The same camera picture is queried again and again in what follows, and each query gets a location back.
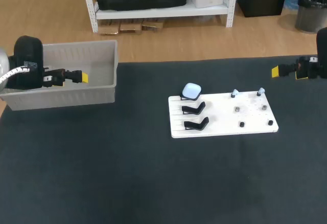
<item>wooden floor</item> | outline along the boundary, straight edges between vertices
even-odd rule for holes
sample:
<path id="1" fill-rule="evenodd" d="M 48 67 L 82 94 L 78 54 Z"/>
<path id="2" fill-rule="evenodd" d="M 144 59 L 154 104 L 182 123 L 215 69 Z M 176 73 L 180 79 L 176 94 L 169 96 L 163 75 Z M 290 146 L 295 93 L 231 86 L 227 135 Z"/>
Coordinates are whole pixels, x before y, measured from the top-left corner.
<path id="1" fill-rule="evenodd" d="M 0 46 L 11 54 L 22 35 L 43 43 L 117 39 L 120 62 L 316 54 L 316 36 L 294 29 L 295 19 L 291 12 L 244 18 L 237 9 L 229 29 L 219 17 L 175 18 L 160 33 L 100 36 L 92 32 L 85 0 L 0 0 Z"/>

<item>black table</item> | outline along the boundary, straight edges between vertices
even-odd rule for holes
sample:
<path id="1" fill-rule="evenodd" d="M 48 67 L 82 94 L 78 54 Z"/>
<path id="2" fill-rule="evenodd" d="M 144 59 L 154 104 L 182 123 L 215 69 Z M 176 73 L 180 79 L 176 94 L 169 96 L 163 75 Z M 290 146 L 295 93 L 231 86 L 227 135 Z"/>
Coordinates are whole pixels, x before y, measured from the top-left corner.
<path id="1" fill-rule="evenodd" d="M 296 57 L 121 63 L 116 103 L 5 110 L 0 223 L 326 223 L 327 80 Z M 168 97 L 266 89 L 277 133 L 173 139 Z"/>

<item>white shelf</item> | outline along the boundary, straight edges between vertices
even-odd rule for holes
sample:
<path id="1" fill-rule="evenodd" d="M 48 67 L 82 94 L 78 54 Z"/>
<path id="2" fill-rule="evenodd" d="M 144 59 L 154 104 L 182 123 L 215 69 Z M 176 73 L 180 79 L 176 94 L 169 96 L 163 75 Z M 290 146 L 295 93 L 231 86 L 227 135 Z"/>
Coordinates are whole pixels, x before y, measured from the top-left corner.
<path id="1" fill-rule="evenodd" d="M 228 14 L 228 7 L 222 4 L 215 7 L 196 8 L 191 0 L 186 5 L 174 8 L 134 10 L 134 11 L 112 11 L 98 10 L 97 19 L 123 19 L 123 18 L 161 18 L 161 17 L 185 17 L 202 15 L 221 15 Z"/>
<path id="2" fill-rule="evenodd" d="M 124 18 L 162 18 L 186 17 L 204 15 L 227 15 L 226 27 L 232 27 L 236 0 L 224 0 L 224 4 L 209 8 L 196 8 L 191 0 L 186 5 L 175 8 L 161 8 L 134 11 L 99 10 L 98 3 L 85 0 L 93 32 L 98 32 L 98 19 L 124 19 Z"/>

